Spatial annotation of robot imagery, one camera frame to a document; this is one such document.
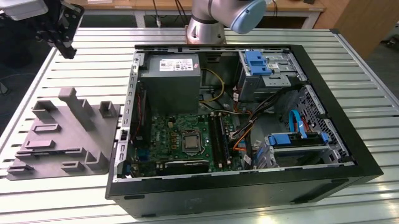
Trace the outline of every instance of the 3d printed holder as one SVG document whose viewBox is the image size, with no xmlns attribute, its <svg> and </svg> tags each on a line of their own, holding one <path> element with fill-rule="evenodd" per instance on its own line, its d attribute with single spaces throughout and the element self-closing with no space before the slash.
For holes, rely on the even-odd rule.
<svg viewBox="0 0 399 224">
<path fill-rule="evenodd" d="M 61 88 L 58 99 L 37 101 L 36 119 L 16 160 L 9 180 L 98 175 L 108 172 L 120 105 L 102 101 L 90 106 L 76 98 L 74 88 Z"/>
</svg>

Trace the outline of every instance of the slotted aluminum surface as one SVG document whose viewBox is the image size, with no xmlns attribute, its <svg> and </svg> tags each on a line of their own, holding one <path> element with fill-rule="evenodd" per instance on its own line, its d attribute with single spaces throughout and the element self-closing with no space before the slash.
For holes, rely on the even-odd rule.
<svg viewBox="0 0 399 224">
<path fill-rule="evenodd" d="M 261 29 L 225 32 L 230 44 L 301 44 L 336 96 L 384 175 L 317 203 L 134 220 L 104 199 L 106 175 L 10 182 L 6 167 L 32 125 L 37 98 L 56 105 L 60 87 L 76 87 L 90 105 L 124 103 L 134 44 L 184 44 L 181 28 L 81 28 L 77 55 L 50 51 L 25 98 L 0 138 L 0 223 L 391 223 L 399 221 L 397 100 L 339 35 L 328 30 Z"/>
</svg>

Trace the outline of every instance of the ram slot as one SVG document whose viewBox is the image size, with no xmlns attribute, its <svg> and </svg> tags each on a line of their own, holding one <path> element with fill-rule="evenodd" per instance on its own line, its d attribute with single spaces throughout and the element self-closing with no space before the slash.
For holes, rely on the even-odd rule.
<svg viewBox="0 0 399 224">
<path fill-rule="evenodd" d="M 221 116 L 214 114 L 209 115 L 208 124 L 209 124 L 209 138 L 212 144 L 213 162 L 214 162 L 214 166 L 221 168 L 230 163 L 229 154 L 228 154 L 228 140 L 224 132 Z"/>
</svg>

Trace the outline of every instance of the motherboard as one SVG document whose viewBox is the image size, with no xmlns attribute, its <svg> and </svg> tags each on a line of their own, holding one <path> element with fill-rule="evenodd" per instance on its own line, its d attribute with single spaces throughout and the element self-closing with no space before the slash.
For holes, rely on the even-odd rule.
<svg viewBox="0 0 399 224">
<path fill-rule="evenodd" d="M 134 176 L 185 174 L 188 167 L 204 173 L 241 170 L 240 156 L 228 149 L 233 130 L 229 114 L 153 116 L 150 146 L 136 149 Z M 176 170 L 161 173 L 165 166 Z"/>
</svg>

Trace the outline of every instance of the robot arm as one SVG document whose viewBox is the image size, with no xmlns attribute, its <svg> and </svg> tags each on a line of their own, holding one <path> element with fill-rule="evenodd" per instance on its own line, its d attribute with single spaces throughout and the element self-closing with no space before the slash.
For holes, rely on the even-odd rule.
<svg viewBox="0 0 399 224">
<path fill-rule="evenodd" d="M 270 0 L 193 0 L 186 40 L 192 44 L 220 44 L 224 27 L 248 33 L 260 22 Z"/>
<path fill-rule="evenodd" d="M 72 40 L 84 8 L 64 0 L 0 0 L 0 22 L 14 31 L 45 40 L 64 58 L 72 59 L 76 50 Z"/>
</svg>

